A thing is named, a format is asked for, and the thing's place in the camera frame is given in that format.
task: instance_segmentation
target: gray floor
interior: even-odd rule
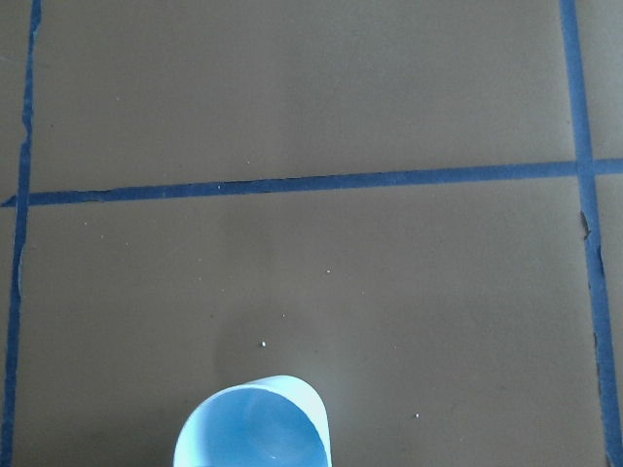
[[[0,6],[0,202],[29,8]],[[578,18],[619,159],[623,7]],[[554,1],[44,2],[35,73],[34,193],[575,160]],[[620,362],[623,175],[598,195]],[[32,205],[12,465],[170,465],[199,402],[290,374],[336,466],[602,466],[580,210],[573,174]]]

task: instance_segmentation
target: blue tape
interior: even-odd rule
[[[610,465],[623,467],[623,444],[616,390],[612,332],[610,329],[607,288],[602,261],[602,235],[595,181],[596,168],[593,162],[586,89],[584,87],[582,56],[574,0],[561,0],[561,17],[567,56],[568,88],[573,119],[580,205],[590,232],[584,241],[584,246],[591,307],[593,310],[595,350],[605,433],[605,451]]]
[[[23,94],[21,119],[26,129],[26,136],[19,151],[19,180],[16,199],[16,233],[13,250],[13,270],[11,276],[11,305],[7,330],[7,357],[4,381],[4,413],[2,418],[2,448],[0,467],[11,467],[13,458],[13,438],[16,418],[16,388],[18,382],[19,349],[19,309],[21,294],[19,290],[21,258],[26,242],[28,219],[28,196],[30,187],[30,157],[32,148],[33,116],[33,57],[37,31],[41,24],[41,0],[33,0],[30,12],[30,32],[28,37],[28,56]]]
[[[623,159],[602,159],[593,162],[597,175],[623,173]]]
[[[106,191],[34,193],[30,205],[72,204],[90,201],[216,197],[354,188],[434,185],[442,183],[519,180],[526,178],[569,177],[575,175],[575,162],[520,163],[476,167],[411,170],[401,172],[355,173],[303,178],[282,178],[240,182],[208,182],[152,187],[127,187]],[[16,198],[2,206],[15,206]]]

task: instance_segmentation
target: cup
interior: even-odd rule
[[[331,467],[322,400],[289,376],[223,389],[186,420],[173,467]]]

